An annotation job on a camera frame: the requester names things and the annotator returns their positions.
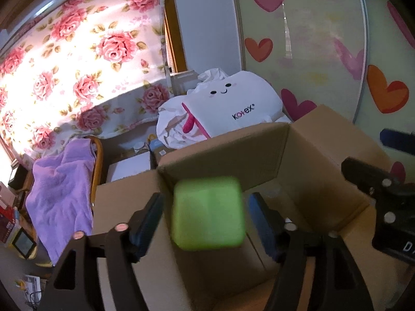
open cardboard box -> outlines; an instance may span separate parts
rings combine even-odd
[[[94,233],[128,221],[154,192],[163,192],[165,214],[147,255],[133,265],[150,311],[261,311],[278,265],[265,254],[248,214],[247,237],[238,248],[186,252],[169,237],[172,193],[179,180],[235,176],[246,198],[260,192],[270,208],[299,228],[338,231],[362,272],[375,310],[384,310],[407,265],[372,248],[376,211],[340,172],[349,156],[385,170],[391,167],[374,141],[325,106],[291,125],[264,123],[233,131],[167,154],[157,170],[99,186]],[[115,310],[104,259],[99,270],[105,308]]]

floral curtain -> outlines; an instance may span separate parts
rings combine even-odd
[[[154,121],[171,96],[164,0],[68,0],[0,59],[2,138],[27,167],[74,136]]]

green cube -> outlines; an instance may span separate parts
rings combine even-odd
[[[245,220],[238,180],[219,177],[177,183],[172,238],[183,250],[241,245],[245,238]]]

purple towel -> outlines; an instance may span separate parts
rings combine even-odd
[[[33,165],[34,184],[26,207],[54,265],[74,232],[92,234],[89,197],[94,164],[91,140],[80,138]]]

smiley face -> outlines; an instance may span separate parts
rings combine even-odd
[[[225,92],[220,92],[220,93],[222,93],[222,94],[225,94],[225,93],[227,93],[228,92],[228,87],[231,87],[232,86],[232,84],[230,84],[230,83],[226,83],[225,84],[225,87],[226,87],[226,89],[225,89]],[[211,94],[211,96],[210,97],[213,97],[213,95],[215,95],[215,94],[217,94],[217,91],[215,91],[215,90],[212,90],[211,92],[210,92],[210,94]]]

